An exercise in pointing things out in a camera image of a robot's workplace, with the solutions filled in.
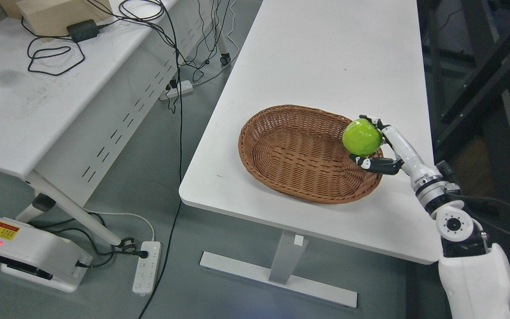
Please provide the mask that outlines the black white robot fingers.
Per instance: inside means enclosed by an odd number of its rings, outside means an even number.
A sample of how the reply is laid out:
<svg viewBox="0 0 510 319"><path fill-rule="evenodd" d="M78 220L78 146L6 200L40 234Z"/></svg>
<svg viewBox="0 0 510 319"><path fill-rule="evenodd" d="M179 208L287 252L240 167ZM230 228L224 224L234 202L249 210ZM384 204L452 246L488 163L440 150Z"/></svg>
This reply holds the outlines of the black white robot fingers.
<svg viewBox="0 0 510 319"><path fill-rule="evenodd" d="M390 124L384 124L381 121L381 119L377 117L369 117L367 115L359 115L359 117L360 119L365 119L366 121L368 121L368 123L370 123L374 127L374 129L376 129L379 132L381 136L381 145L383 144L390 145L390 141L385 135L385 129L390 127Z"/></svg>

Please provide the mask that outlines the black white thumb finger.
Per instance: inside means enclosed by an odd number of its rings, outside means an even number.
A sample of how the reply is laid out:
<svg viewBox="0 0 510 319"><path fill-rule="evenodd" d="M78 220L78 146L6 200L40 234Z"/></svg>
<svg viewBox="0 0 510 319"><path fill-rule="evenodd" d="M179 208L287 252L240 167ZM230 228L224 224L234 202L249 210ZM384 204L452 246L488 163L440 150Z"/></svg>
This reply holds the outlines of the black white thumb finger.
<svg viewBox="0 0 510 319"><path fill-rule="evenodd" d="M363 170L380 175L396 175L404 165L402 159L396 160L384 157L360 157L356 154L350 154L349 157Z"/></svg>

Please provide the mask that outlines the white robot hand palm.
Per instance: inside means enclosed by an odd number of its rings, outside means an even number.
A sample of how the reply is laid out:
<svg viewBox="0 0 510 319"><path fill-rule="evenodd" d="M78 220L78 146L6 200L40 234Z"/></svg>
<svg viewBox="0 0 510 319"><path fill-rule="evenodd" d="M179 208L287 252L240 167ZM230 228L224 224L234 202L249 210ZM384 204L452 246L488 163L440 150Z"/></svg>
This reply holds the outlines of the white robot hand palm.
<svg viewBox="0 0 510 319"><path fill-rule="evenodd" d="M402 170L411 180L439 178L437 169L433 166L426 165L417 151L395 127L391 125L386 126L381 129L381 133L388 143L390 143L395 155L402 159Z"/></svg>

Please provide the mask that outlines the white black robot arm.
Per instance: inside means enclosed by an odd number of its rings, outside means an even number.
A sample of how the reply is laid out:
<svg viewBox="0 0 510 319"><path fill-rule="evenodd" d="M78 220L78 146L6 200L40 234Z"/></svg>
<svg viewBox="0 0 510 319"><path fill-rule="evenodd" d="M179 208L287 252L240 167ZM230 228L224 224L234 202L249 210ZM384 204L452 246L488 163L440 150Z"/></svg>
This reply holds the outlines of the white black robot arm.
<svg viewBox="0 0 510 319"><path fill-rule="evenodd" d="M510 264L499 244L490 244L470 216L457 184L448 181L395 127L364 115L344 130L350 158L367 172L402 171L425 211L435 221L442 255L441 284L454 319L510 319Z"/></svg>

